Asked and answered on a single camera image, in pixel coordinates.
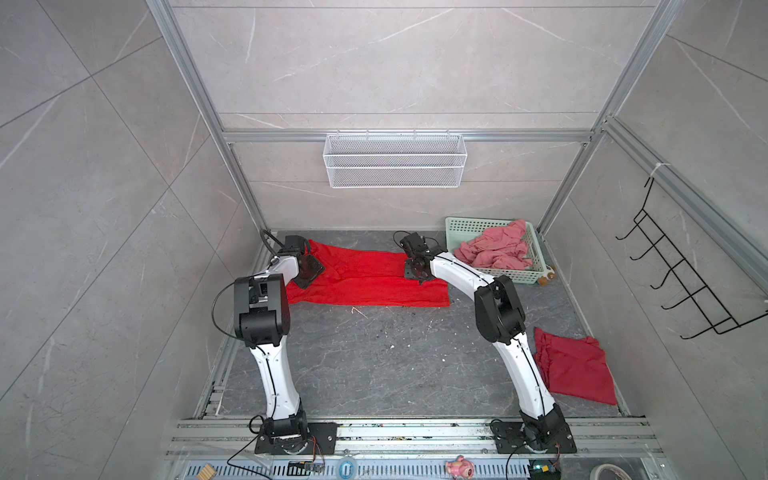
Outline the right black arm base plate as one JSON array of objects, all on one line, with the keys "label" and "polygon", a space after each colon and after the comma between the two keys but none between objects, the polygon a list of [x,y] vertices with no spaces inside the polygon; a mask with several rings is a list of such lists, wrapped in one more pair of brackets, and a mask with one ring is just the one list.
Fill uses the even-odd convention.
[{"label": "right black arm base plate", "polygon": [[531,425],[493,419],[488,424],[496,450],[500,454],[575,454],[577,446],[570,427],[548,433],[536,433]]}]

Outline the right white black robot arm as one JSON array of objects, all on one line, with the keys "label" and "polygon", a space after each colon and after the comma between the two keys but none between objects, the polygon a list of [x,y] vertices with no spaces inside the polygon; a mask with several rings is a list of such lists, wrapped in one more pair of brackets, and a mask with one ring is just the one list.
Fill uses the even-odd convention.
[{"label": "right white black robot arm", "polygon": [[502,358],[515,388],[522,420],[517,433],[492,422],[494,434],[512,446],[520,445],[535,453],[574,453],[576,446],[570,427],[531,353],[526,314],[513,281],[461,262],[440,245],[431,246],[417,232],[404,232],[396,243],[407,256],[407,278],[421,283],[443,280],[473,301],[476,327]]}]

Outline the bright red t shirt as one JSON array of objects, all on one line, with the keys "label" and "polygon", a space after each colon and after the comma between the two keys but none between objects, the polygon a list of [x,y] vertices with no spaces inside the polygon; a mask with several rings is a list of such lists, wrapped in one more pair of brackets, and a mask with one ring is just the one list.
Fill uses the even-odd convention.
[{"label": "bright red t shirt", "polygon": [[336,306],[446,308],[448,285],[443,280],[423,284],[405,277],[403,253],[362,251],[309,242],[311,254],[325,267],[302,289],[286,286],[290,304],[302,302]]}]

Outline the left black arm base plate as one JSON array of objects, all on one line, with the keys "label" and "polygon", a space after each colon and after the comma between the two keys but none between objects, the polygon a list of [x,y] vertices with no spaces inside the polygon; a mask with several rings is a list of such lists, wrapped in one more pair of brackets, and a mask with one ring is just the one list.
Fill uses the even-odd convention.
[{"label": "left black arm base plate", "polygon": [[271,455],[332,455],[335,452],[338,429],[333,422],[310,422],[290,433],[259,433],[254,446],[255,454]]}]

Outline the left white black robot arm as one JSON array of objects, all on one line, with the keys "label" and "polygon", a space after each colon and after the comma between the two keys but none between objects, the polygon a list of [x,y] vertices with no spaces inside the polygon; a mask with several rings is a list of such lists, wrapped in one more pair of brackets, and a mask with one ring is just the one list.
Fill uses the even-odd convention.
[{"label": "left white black robot arm", "polygon": [[233,290],[233,331],[219,332],[242,342],[254,357],[266,395],[266,414],[256,433],[257,453],[299,454],[313,436],[292,379],[287,356],[291,315],[287,287],[307,289],[325,267],[312,254],[309,241],[288,235],[283,241],[270,231],[260,238],[272,254],[265,270],[239,277]]}]

